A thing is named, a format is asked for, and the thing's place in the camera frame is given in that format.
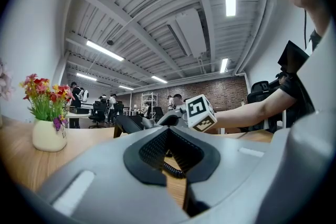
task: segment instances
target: person's arm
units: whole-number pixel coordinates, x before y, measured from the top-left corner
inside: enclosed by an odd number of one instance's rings
[[[243,105],[239,108],[216,113],[214,128],[253,126],[294,105],[296,99],[281,89],[276,90],[261,102]]]

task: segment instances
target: artificial flower bouquet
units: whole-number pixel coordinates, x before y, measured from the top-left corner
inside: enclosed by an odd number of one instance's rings
[[[73,99],[69,86],[54,85],[50,90],[48,79],[38,79],[36,74],[26,77],[20,83],[25,89],[25,100],[31,104],[28,108],[36,119],[40,121],[53,122],[58,131],[63,124],[67,124],[65,119],[64,105]]]

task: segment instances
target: black t-shirt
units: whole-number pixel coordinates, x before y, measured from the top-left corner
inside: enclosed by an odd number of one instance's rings
[[[79,95],[80,92],[81,92],[81,89],[79,87],[75,87],[72,90],[72,95],[74,97],[74,100],[71,102],[71,105],[73,105],[77,108],[80,108],[80,106],[81,106],[80,100],[78,98],[78,95]]]
[[[288,74],[279,88],[297,100],[294,105],[286,110],[287,128],[291,127],[299,118],[314,111],[306,90],[295,74]]]

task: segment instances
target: black cable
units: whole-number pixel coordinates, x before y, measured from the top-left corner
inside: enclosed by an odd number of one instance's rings
[[[303,30],[303,34],[304,34],[304,43],[305,43],[305,49],[307,49],[307,38],[306,38],[306,30],[307,30],[307,11],[305,11],[305,21],[304,21],[304,30]]]
[[[174,168],[173,166],[169,165],[166,162],[163,163],[163,170],[165,170],[168,174],[172,175],[173,177],[180,179],[185,178],[185,174],[181,170]]]

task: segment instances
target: coiled black cable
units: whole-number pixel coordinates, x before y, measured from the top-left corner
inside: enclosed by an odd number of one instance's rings
[[[168,174],[170,174],[173,177],[180,179],[185,178],[185,174],[181,170],[174,168],[173,166],[169,165],[166,162],[164,162],[163,164],[163,170],[165,170]]]

